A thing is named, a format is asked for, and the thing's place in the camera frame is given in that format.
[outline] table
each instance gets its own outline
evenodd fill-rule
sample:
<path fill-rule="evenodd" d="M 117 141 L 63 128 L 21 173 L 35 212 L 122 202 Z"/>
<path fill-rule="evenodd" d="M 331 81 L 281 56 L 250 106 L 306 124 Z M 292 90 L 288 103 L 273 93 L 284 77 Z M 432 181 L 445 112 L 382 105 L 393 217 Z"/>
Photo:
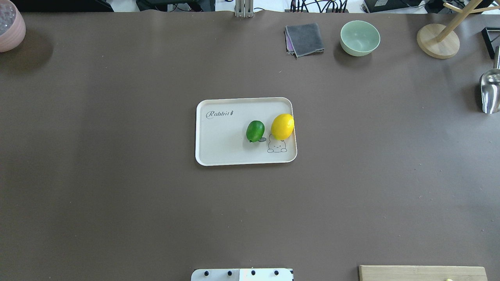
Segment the table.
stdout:
<path fill-rule="evenodd" d="M 24 42 L 0 54 L 0 279 L 288 267 L 297 281 L 355 281 L 358 265 L 500 279 L 500 114 L 477 101 L 492 67 L 480 31 L 500 18 L 469 16 L 455 57 L 424 54 L 419 28 L 451 18 L 24 14 Z M 351 20 L 378 28 L 372 54 L 341 49 Z M 325 52 L 286 54 L 285 25 L 311 22 Z M 294 161 L 196 162 L 200 101 L 280 96 Z"/>

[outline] wooden stand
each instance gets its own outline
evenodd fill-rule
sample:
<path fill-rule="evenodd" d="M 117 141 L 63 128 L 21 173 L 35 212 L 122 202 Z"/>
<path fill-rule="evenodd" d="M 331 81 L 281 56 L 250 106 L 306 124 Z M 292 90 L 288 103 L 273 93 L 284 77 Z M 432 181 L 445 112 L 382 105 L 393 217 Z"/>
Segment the wooden stand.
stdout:
<path fill-rule="evenodd" d="M 418 46 L 429 56 L 437 59 L 448 59 L 456 55 L 460 48 L 460 40 L 453 31 L 469 14 L 500 9 L 500 6 L 475 9 L 482 0 L 471 0 L 463 9 L 449 3 L 443 5 L 458 14 L 447 25 L 428 24 L 416 34 Z"/>

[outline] bowl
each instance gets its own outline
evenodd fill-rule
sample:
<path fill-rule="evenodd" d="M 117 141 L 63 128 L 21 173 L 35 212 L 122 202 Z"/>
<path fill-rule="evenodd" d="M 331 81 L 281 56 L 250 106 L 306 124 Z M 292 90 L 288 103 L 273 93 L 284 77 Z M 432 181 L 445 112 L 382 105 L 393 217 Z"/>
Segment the bowl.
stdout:
<path fill-rule="evenodd" d="M 379 31 L 366 21 L 349 21 L 340 30 L 340 45 L 351 56 L 366 56 L 379 44 Z"/>
<path fill-rule="evenodd" d="M 11 1 L 0 0 L 0 6 L 0 14 L 2 15 L 0 24 L 7 28 L 7 30 L 0 32 L 0 53 L 2 53 L 14 49 L 23 41 L 26 34 L 26 26 L 21 13 L 19 13 L 19 10 Z"/>

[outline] metal scoop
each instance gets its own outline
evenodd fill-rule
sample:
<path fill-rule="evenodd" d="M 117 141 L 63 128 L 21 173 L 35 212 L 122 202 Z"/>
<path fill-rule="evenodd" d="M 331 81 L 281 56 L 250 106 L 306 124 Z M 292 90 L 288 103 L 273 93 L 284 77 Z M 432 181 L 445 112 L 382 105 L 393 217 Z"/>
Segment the metal scoop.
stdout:
<path fill-rule="evenodd" d="M 482 111 L 493 114 L 500 110 L 500 46 L 495 48 L 493 69 L 481 75 Z"/>

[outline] tray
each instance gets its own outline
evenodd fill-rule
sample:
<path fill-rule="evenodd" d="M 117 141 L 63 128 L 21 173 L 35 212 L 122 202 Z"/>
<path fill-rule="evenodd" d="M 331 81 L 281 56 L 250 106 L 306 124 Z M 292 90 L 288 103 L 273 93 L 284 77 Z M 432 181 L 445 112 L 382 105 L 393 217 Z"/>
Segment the tray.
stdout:
<path fill-rule="evenodd" d="M 206 99 L 196 107 L 195 158 L 203 166 L 287 163 L 297 157 L 295 129 L 283 140 L 271 135 L 276 116 L 294 115 L 285 97 Z M 266 141 L 249 142 L 247 127 L 262 121 Z"/>

